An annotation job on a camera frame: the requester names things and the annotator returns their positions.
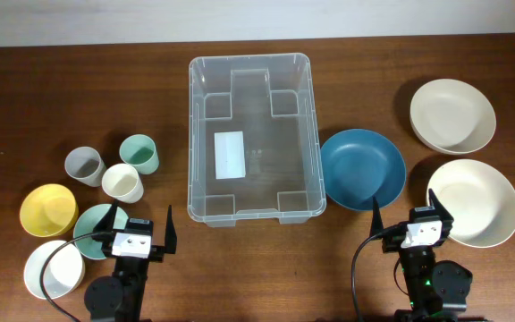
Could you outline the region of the cream cup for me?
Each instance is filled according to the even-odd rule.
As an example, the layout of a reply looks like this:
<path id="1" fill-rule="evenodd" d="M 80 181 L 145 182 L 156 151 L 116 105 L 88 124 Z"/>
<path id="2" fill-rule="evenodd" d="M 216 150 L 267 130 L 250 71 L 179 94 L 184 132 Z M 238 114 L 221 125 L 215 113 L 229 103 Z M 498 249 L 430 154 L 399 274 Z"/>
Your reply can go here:
<path id="1" fill-rule="evenodd" d="M 138 202 L 144 194 L 138 171 L 127 164 L 109 167 L 102 177 L 101 186 L 109 197 L 129 204 Z"/>

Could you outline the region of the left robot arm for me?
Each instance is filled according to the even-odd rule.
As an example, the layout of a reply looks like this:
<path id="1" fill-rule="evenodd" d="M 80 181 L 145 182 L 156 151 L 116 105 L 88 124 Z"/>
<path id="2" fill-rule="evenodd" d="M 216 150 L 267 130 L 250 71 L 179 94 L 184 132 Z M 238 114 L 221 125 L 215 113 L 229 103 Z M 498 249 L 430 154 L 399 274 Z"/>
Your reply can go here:
<path id="1" fill-rule="evenodd" d="M 167 210 L 165 244 L 154 245 L 154 223 L 129 218 L 122 229 L 114 227 L 118 202 L 114 201 L 92 231 L 92 239 L 101 243 L 101 251 L 115 259 L 114 272 L 94 280 L 84 295 L 84 304 L 93 321 L 139 321 L 148 280 L 148 266 L 163 262 L 174 254 L 177 234 L 172 210 Z"/>

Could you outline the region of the light green bowl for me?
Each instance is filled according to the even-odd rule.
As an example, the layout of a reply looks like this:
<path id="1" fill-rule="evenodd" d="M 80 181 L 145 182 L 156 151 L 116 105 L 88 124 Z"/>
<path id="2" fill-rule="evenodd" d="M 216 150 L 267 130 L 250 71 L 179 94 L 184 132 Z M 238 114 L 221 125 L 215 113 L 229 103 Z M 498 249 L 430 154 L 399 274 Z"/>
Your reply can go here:
<path id="1" fill-rule="evenodd" d="M 86 210 L 74 226 L 73 237 L 77 238 L 83 234 L 91 233 L 110 207 L 110 204 L 99 204 Z M 117 208 L 114 229 L 123 229 L 128 218 L 127 213 L 122 208 Z M 101 250 L 102 244 L 92 240 L 90 237 L 76 241 L 75 245 L 86 258 L 94 260 L 106 259 L 105 254 Z"/>

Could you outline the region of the grey cup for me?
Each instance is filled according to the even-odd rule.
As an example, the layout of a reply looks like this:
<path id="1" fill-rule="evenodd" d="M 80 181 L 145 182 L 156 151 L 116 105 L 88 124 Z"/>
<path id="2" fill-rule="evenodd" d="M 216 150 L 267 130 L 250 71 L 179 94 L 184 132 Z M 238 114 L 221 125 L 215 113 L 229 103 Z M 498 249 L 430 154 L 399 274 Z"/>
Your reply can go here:
<path id="1" fill-rule="evenodd" d="M 78 147 L 66 157 L 64 169 L 71 178 L 90 187 L 99 187 L 106 164 L 94 148 Z"/>

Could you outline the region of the yellow bowl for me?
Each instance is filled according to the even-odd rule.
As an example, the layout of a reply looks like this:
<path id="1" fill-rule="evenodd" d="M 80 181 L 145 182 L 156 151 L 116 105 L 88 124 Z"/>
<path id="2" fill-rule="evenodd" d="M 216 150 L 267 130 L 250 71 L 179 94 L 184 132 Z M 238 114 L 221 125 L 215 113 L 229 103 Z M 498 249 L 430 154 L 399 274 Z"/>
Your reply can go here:
<path id="1" fill-rule="evenodd" d="M 36 237 L 55 237 L 74 227 L 79 207 L 73 193 L 65 186 L 49 183 L 30 192 L 21 203 L 23 229 Z"/>

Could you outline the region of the white label in bin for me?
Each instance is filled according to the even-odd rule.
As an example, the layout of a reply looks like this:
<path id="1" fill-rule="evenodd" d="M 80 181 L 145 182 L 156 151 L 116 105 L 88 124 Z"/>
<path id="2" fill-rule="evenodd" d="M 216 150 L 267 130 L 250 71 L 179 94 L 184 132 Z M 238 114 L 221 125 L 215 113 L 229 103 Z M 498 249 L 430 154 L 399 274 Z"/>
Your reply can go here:
<path id="1" fill-rule="evenodd" d="M 214 139 L 216 179 L 244 178 L 246 169 L 243 132 L 217 132 Z"/>

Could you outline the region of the clear plastic storage bin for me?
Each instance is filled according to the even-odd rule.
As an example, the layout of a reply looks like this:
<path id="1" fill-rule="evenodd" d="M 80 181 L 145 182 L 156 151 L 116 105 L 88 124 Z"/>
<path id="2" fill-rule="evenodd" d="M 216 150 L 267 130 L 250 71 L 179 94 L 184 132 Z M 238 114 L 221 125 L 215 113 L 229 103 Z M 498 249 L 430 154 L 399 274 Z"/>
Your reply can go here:
<path id="1" fill-rule="evenodd" d="M 302 224 L 326 209 L 311 63 L 302 53 L 200 56 L 189 65 L 187 211 L 209 227 Z M 217 132 L 242 131 L 246 176 L 217 180 Z"/>

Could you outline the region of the dark blue plate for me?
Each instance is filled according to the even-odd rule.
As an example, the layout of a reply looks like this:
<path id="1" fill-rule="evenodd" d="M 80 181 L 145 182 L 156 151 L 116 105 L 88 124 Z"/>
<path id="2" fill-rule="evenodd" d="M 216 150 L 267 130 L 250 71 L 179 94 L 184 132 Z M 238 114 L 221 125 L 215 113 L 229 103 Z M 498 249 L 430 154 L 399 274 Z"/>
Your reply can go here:
<path id="1" fill-rule="evenodd" d="M 340 131 L 321 148 L 325 192 L 337 204 L 369 211 L 400 197 L 407 169 L 400 150 L 382 134 L 364 130 Z"/>

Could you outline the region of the cream plate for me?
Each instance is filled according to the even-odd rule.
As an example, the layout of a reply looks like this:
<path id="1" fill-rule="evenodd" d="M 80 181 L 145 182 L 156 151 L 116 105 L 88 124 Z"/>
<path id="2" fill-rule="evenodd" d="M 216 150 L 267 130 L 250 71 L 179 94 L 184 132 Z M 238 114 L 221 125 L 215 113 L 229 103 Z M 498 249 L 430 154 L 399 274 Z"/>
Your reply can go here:
<path id="1" fill-rule="evenodd" d="M 473 159 L 441 165 L 427 187 L 453 217 L 449 238 L 473 248 L 491 248 L 515 233 L 515 189 L 492 166 Z"/>

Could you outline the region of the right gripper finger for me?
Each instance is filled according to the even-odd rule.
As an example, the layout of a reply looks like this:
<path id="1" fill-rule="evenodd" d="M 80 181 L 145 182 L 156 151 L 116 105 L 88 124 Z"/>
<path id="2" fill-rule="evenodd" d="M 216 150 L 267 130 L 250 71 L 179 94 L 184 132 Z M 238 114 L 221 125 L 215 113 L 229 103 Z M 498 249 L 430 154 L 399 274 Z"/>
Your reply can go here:
<path id="1" fill-rule="evenodd" d="M 440 200 L 437 198 L 436 194 L 432 189 L 427 190 L 427 195 L 428 205 L 435 209 L 435 214 L 439 217 L 439 220 L 442 223 L 440 238 L 436 242 L 436 244 L 443 244 L 450 235 L 454 218 L 450 214 L 450 212 L 444 207 L 444 205 L 440 202 Z"/>
<path id="2" fill-rule="evenodd" d="M 372 197 L 372 211 L 370 237 L 380 234 L 384 229 L 383 220 L 380 214 L 380 206 L 375 196 Z"/>

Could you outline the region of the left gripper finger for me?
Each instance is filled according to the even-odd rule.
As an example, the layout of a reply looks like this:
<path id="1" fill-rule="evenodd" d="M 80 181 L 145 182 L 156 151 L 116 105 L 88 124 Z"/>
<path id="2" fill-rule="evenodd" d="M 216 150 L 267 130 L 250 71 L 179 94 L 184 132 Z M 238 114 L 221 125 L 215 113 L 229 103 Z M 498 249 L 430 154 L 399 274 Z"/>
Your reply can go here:
<path id="1" fill-rule="evenodd" d="M 175 254 L 177 249 L 177 234 L 173 223 L 172 213 L 172 206 L 169 205 L 165 226 L 165 254 Z"/>
<path id="2" fill-rule="evenodd" d="M 106 214 L 98 221 L 93 228 L 93 233 L 111 232 L 114 229 L 114 221 L 118 209 L 119 201 L 115 199 L 107 210 Z"/>

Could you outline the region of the green cup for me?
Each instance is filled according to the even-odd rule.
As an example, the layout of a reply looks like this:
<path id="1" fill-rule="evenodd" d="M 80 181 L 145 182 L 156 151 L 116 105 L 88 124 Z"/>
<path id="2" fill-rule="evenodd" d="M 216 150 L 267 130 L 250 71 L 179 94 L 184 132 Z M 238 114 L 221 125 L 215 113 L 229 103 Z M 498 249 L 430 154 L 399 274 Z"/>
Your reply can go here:
<path id="1" fill-rule="evenodd" d="M 120 148 L 121 160 L 140 174 L 152 174 L 159 167 L 156 143 L 147 135 L 134 134 L 125 139 Z"/>

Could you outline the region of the beige bowl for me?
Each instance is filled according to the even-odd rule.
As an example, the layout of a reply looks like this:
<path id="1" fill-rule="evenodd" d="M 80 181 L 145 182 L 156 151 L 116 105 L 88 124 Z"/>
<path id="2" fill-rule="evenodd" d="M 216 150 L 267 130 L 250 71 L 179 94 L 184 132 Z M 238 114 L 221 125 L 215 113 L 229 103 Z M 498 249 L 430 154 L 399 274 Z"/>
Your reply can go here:
<path id="1" fill-rule="evenodd" d="M 461 80 L 438 79 L 422 85 L 410 101 L 409 119 L 426 146 L 448 155 L 480 150 L 496 130 L 490 101 Z"/>

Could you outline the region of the white bowl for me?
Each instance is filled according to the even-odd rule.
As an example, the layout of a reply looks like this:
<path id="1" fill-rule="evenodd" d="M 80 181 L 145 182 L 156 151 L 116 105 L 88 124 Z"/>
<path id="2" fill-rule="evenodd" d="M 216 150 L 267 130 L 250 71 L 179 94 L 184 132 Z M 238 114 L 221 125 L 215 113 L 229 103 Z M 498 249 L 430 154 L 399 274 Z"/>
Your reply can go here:
<path id="1" fill-rule="evenodd" d="M 49 255 L 64 241 L 49 241 L 37 247 L 28 258 L 23 272 L 23 281 L 28 291 L 36 298 L 45 299 L 40 287 L 40 272 Z M 78 249 L 67 245 L 53 256 L 44 273 L 44 286 L 51 299 L 57 299 L 73 291 L 85 274 L 84 260 Z"/>

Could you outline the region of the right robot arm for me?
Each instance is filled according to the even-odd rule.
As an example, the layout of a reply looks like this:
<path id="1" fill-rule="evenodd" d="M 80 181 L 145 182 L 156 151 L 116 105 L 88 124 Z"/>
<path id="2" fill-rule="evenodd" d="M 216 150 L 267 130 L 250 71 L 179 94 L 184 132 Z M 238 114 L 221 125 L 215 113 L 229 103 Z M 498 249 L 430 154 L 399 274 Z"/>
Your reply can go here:
<path id="1" fill-rule="evenodd" d="M 407 221 L 388 228 L 373 201 L 369 236 L 382 241 L 384 253 L 399 255 L 409 296 L 410 308 L 396 310 L 396 321 L 456 321 L 467 309 L 473 275 L 454 261 L 436 260 L 434 253 L 448 239 L 454 218 L 433 191 L 427 195 L 426 207 L 411 209 Z"/>

